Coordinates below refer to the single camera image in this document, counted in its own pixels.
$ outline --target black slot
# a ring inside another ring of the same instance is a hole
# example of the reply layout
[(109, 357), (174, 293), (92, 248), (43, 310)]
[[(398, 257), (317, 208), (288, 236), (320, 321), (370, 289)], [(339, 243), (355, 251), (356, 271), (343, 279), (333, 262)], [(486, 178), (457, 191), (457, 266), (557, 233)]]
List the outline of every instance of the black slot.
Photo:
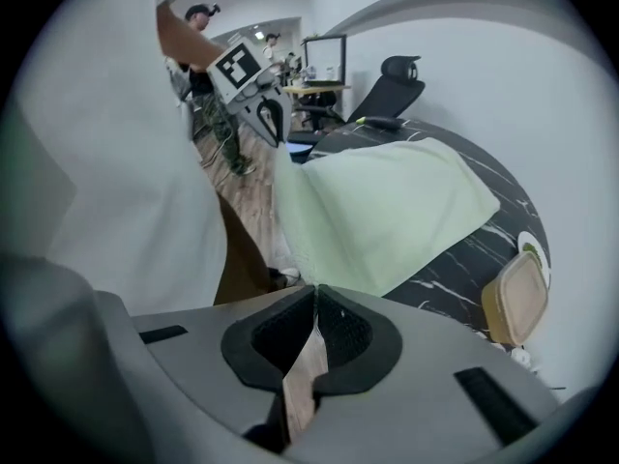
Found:
[(301, 354), (313, 329), (313, 297), (293, 303), (259, 324), (251, 334), (251, 347), (275, 366), (282, 377)]
[(503, 445), (535, 428), (535, 422), (484, 369), (465, 369), (454, 376)]
[(174, 325), (172, 327), (164, 327), (162, 329), (149, 330), (148, 332), (141, 332), (140, 338), (145, 344), (152, 344), (153, 342), (161, 342), (162, 340), (168, 340), (175, 336), (186, 334), (185, 330), (180, 325)]
[(332, 370), (366, 352), (372, 341), (372, 328), (365, 318), (326, 294), (319, 298), (318, 328), (325, 339), (329, 369)]

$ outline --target office chair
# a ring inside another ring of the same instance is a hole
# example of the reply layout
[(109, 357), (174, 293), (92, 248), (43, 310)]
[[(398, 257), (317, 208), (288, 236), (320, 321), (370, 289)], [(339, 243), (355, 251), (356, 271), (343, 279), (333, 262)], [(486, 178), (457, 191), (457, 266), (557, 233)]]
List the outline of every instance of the office chair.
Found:
[[(420, 58), (420, 56), (394, 56), (385, 60), (380, 67), (382, 75), (347, 121), (343, 120), (331, 106), (302, 105), (296, 110), (306, 111), (311, 116), (334, 119), (342, 125), (355, 122), (361, 117), (396, 118), (419, 98), (426, 87), (423, 81), (417, 79), (415, 62)], [(295, 153), (293, 160), (305, 161), (311, 149), (323, 137), (324, 135), (307, 131), (291, 132), (288, 136), (289, 143), (308, 145), (306, 151)]]

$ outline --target desk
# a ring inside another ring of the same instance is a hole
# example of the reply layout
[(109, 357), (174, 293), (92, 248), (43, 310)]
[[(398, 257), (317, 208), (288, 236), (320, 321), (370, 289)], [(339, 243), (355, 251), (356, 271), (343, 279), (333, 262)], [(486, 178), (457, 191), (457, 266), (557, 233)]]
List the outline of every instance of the desk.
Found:
[(538, 212), (522, 186), (501, 163), (462, 136), (418, 120), (409, 120), (395, 132), (348, 124), (326, 135), (309, 159), (425, 137), (433, 137), (455, 149), (501, 202), (501, 209), (484, 226), (439, 254), (384, 297), (454, 318), (487, 336), (482, 289), (517, 255), (516, 240), (521, 231), (526, 230), (537, 238), (551, 266), (548, 241)]
[(343, 91), (350, 89), (350, 86), (335, 85), (335, 86), (312, 86), (310, 88), (302, 88), (301, 86), (284, 86), (283, 91), (293, 96), (317, 95), (318, 93), (326, 93), (327, 91)]

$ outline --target light green blanket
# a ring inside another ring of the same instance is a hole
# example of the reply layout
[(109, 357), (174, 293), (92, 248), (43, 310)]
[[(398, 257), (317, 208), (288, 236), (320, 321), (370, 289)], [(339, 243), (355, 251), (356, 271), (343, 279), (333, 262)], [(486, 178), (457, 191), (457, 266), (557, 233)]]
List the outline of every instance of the light green blanket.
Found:
[(276, 210), (301, 275), (383, 296), (477, 230), (499, 201), (435, 139), (347, 150), (304, 165), (280, 145)]

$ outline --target cable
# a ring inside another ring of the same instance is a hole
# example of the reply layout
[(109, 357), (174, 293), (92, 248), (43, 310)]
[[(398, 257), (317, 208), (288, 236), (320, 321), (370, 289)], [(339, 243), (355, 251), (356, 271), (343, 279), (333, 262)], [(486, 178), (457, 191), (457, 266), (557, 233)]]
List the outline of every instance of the cable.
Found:
[(217, 157), (217, 155), (220, 153), (221, 148), (223, 148), (223, 145), (228, 141), (228, 139), (230, 139), (230, 137), (232, 137), (234, 135), (234, 133), (231, 133), (224, 141), (223, 143), (220, 145), (220, 147), (217, 149), (217, 151), (215, 152), (215, 154), (213, 154), (211, 156), (211, 158), (208, 161), (203, 161), (201, 166), (202, 168), (208, 168), (209, 166), (211, 166), (213, 163), (215, 163), (215, 158)]

